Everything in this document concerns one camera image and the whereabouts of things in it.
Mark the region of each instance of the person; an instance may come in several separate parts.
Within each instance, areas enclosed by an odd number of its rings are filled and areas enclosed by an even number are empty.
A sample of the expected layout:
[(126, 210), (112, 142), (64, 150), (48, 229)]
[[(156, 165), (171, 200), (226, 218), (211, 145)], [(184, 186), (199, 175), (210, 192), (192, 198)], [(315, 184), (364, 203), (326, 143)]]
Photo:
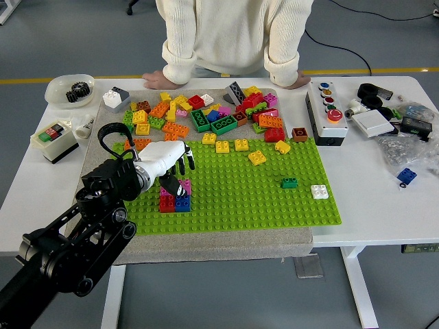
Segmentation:
[(283, 88), (304, 86), (300, 38), (313, 0), (156, 0), (166, 22), (162, 71), (144, 87), (177, 89), (201, 71), (252, 76), (265, 71)]

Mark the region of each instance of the white robotic hand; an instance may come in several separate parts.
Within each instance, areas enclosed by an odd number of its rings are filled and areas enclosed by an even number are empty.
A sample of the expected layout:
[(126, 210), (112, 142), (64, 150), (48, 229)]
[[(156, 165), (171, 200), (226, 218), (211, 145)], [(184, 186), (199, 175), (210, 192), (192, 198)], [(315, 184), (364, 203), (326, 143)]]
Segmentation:
[(142, 186), (142, 192), (151, 188), (155, 179), (159, 177), (161, 186), (170, 194), (185, 196), (187, 192), (181, 187), (178, 180), (172, 175), (176, 171), (176, 163), (180, 173), (185, 174), (186, 155), (189, 167), (194, 170), (192, 151), (182, 141), (151, 142), (140, 153), (139, 159), (134, 162)]

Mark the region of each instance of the white table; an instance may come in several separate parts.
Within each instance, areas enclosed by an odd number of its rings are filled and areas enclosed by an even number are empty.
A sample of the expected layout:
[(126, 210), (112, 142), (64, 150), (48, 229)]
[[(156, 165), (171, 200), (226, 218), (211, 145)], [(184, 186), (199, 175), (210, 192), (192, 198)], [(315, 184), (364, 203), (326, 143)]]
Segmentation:
[[(411, 77), (328, 77), (314, 80), (333, 82), (342, 104), (355, 98), (361, 83), (370, 82), (392, 90), (397, 95), (436, 109), (419, 83)], [(185, 89), (224, 88), (234, 79), (196, 79)], [(305, 106), (307, 87), (298, 90), (275, 88), (269, 79), (239, 79), (241, 87), (256, 85), (274, 88), (279, 96), (287, 131), (311, 126)], [(37, 130), (69, 115), (96, 114), (101, 96), (118, 86), (142, 90), (143, 80), (96, 80), (93, 100), (79, 110), (57, 110), (48, 106)], [(52, 165), (40, 152), (28, 149), (0, 210), (0, 255), (15, 255), (25, 232), (45, 227), (63, 213), (74, 198), (87, 141), (65, 158), (62, 165)], [(341, 147), (319, 147), (331, 189), (342, 218), (340, 226), (312, 228), (314, 247), (341, 247), (351, 282), (361, 324), (377, 328), (377, 320), (363, 279), (357, 255), (367, 245), (399, 245), (439, 242), (439, 203), (437, 177), (418, 171), (418, 177), (405, 189), (387, 167), (377, 144), (368, 140), (352, 123)], [(124, 268), (113, 269), (110, 287), (118, 298), (107, 296), (102, 328), (116, 328)]]

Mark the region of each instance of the person's hand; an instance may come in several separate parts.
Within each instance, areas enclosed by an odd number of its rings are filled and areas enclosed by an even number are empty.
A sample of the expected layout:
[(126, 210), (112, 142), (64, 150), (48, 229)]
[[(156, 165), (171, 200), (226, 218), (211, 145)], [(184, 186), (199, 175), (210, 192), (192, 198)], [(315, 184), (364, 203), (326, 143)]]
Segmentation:
[(174, 90), (180, 88), (181, 86), (184, 86), (183, 84), (175, 84), (173, 82), (170, 82), (163, 75), (163, 71), (155, 71), (154, 73), (145, 73), (144, 75), (142, 75), (142, 78), (146, 80), (143, 86), (148, 89)]
[(305, 84), (308, 84), (311, 81), (311, 78), (304, 75), (302, 71), (297, 71), (297, 74), (298, 75), (296, 82), (294, 82), (291, 86), (283, 87), (284, 89), (300, 88), (301, 86), (304, 86)]

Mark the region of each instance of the black cable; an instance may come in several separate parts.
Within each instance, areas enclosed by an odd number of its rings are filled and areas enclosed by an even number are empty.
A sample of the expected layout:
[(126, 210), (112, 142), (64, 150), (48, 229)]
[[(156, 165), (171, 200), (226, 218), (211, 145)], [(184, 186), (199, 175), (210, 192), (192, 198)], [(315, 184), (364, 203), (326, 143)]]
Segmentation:
[(358, 53), (354, 52), (353, 50), (347, 49), (347, 48), (338, 47), (338, 46), (331, 46), (331, 45), (327, 45), (326, 43), (318, 42), (318, 41), (315, 40), (312, 36), (309, 35), (309, 33), (308, 33), (307, 30), (305, 30), (305, 33), (307, 34), (307, 36), (308, 36), (312, 41), (314, 41), (315, 43), (317, 43), (317, 44), (319, 44), (319, 45), (326, 46), (326, 47), (330, 47), (330, 48), (336, 48), (336, 49), (346, 50), (346, 51), (349, 51), (350, 53), (353, 53), (354, 55), (357, 55), (358, 57), (360, 57), (360, 58), (363, 60), (363, 62), (366, 63), (366, 65), (367, 65), (367, 67), (368, 67), (368, 69), (369, 69), (369, 75), (372, 76), (372, 69), (370, 68), (369, 63), (367, 63), (367, 61), (366, 61), (364, 58), (362, 58)]
[(361, 12), (361, 13), (363, 13), (363, 14), (376, 15), (376, 16), (380, 16), (380, 17), (382, 17), (383, 19), (388, 19), (389, 21), (414, 21), (414, 20), (416, 20), (416, 19), (424, 19), (424, 18), (426, 18), (426, 17), (433, 16), (433, 14), (428, 14), (428, 15), (426, 15), (426, 16), (416, 17), (415, 19), (390, 19), (390, 18), (385, 17), (385, 16), (383, 16), (383, 15), (381, 15), (381, 14), (377, 14), (376, 12), (364, 12), (364, 11), (361, 11), (361, 10), (355, 10), (355, 9), (351, 9), (351, 8), (344, 7), (343, 5), (340, 5), (339, 3), (335, 2), (334, 0), (329, 0), (329, 1), (330, 1), (330, 2), (334, 2), (336, 5), (340, 6), (341, 8), (344, 8), (344, 9), (350, 10), (350, 11), (352, 11), (352, 12)]
[(431, 325), (434, 324), (438, 319), (439, 319), (439, 315), (432, 322), (430, 322), (429, 325), (425, 327), (425, 329), (430, 328)]

